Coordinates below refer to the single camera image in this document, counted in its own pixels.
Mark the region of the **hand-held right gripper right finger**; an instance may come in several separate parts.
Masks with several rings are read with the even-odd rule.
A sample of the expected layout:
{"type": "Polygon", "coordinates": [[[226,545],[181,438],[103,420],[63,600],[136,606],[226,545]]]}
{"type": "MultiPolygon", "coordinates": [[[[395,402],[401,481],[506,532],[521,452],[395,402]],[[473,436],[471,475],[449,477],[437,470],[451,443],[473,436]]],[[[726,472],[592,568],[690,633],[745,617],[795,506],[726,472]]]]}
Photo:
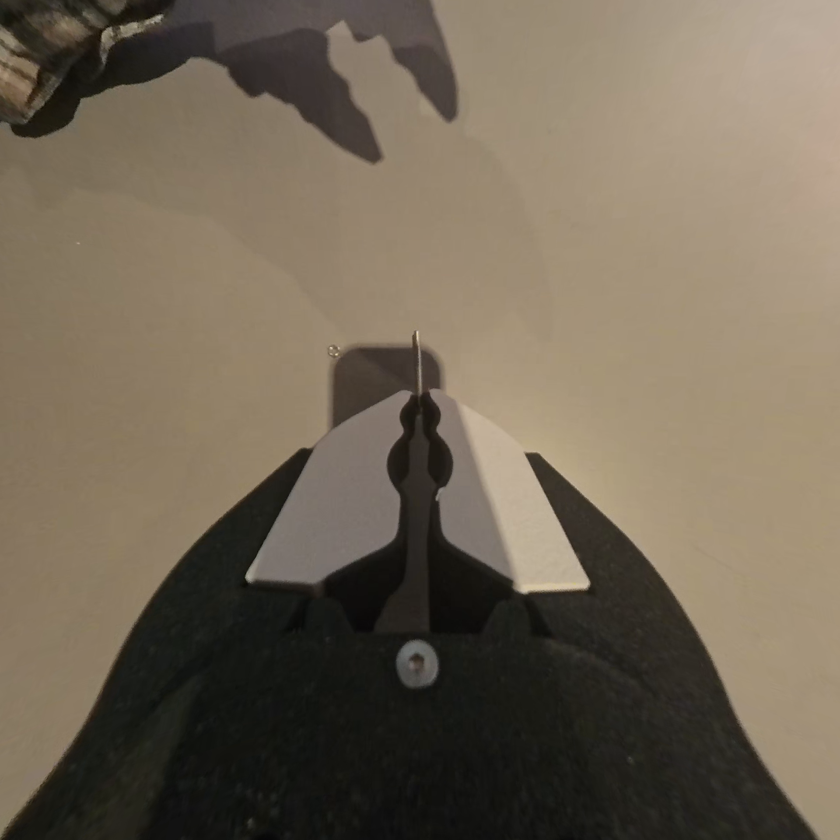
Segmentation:
{"type": "Polygon", "coordinates": [[[590,579],[519,442],[443,391],[428,396],[451,459],[437,493],[445,543],[515,592],[588,591],[590,579]]]}

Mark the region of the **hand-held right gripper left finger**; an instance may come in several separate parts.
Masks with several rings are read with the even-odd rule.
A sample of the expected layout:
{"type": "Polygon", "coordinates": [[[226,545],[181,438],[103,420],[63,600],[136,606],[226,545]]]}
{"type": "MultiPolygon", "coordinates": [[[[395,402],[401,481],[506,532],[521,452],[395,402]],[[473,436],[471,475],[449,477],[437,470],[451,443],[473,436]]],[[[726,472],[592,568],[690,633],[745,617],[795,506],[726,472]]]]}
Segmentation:
{"type": "Polygon", "coordinates": [[[248,585],[321,595],[380,568],[402,579],[406,525],[392,456],[413,407],[412,393],[396,392],[316,443],[245,573],[248,585]]]}

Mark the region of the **person's left forearm plaid sleeve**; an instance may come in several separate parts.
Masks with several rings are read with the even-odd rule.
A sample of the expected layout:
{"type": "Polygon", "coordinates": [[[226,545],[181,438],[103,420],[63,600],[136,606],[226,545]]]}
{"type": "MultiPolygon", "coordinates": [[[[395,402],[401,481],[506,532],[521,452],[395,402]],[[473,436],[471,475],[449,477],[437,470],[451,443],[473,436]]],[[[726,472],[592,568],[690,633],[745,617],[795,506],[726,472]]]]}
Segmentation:
{"type": "Polygon", "coordinates": [[[75,71],[95,77],[114,46],[158,25],[173,6],[173,1],[2,1],[2,122],[27,124],[75,71]]]}

